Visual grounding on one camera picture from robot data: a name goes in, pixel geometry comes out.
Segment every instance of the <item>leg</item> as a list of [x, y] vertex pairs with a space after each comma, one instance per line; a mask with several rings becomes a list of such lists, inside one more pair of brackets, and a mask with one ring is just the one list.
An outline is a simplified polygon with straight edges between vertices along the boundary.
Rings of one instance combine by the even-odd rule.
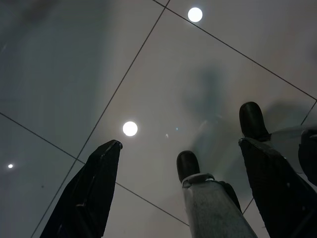
[[180, 153], [177, 169], [193, 238], [256, 237], [241, 213], [233, 188], [215, 181], [212, 175], [201, 174], [192, 152]]
[[316, 222], [316, 193], [277, 151], [258, 141], [266, 129], [257, 104], [241, 107], [240, 124], [248, 137], [240, 140], [239, 145], [250, 187], [270, 237], [302, 238], [315, 234], [315, 225], [311, 224]]

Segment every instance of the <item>gray trouser leg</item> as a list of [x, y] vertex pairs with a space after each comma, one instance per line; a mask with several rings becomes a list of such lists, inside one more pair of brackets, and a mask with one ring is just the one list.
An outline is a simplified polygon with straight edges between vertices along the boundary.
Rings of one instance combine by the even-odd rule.
[[182, 184], [193, 238], [257, 237], [212, 175], [192, 175], [185, 178]]

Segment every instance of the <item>recessed ceiling light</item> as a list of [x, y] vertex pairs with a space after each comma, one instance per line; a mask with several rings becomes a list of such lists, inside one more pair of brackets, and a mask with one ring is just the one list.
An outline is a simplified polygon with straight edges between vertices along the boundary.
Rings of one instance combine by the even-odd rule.
[[193, 7], [188, 12], [188, 18], [192, 22], [199, 22], [203, 18], [203, 12], [198, 7]]
[[123, 125], [123, 133], [127, 136], [133, 136], [137, 133], [137, 131], [138, 126], [132, 121], [128, 121]]

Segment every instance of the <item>black leather shoe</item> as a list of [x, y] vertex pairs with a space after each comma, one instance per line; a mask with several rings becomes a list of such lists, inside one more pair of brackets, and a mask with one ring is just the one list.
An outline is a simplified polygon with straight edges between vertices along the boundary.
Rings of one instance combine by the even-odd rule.
[[245, 137], [265, 140], [269, 133], [265, 127], [260, 107], [255, 102], [248, 102], [241, 106], [239, 112], [240, 125]]
[[190, 175], [200, 173], [198, 160], [193, 152], [183, 151], [177, 156], [177, 172], [181, 182]]

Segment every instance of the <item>black shoe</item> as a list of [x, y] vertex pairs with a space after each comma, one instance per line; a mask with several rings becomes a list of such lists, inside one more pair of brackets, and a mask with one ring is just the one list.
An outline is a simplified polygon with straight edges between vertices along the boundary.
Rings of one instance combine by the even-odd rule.
[[190, 175], [200, 173], [198, 160], [193, 152], [183, 151], [177, 156], [177, 172], [181, 182]]
[[258, 104], [248, 102], [241, 106], [239, 112], [240, 125], [245, 137], [266, 140], [269, 133], [265, 127], [263, 115]]

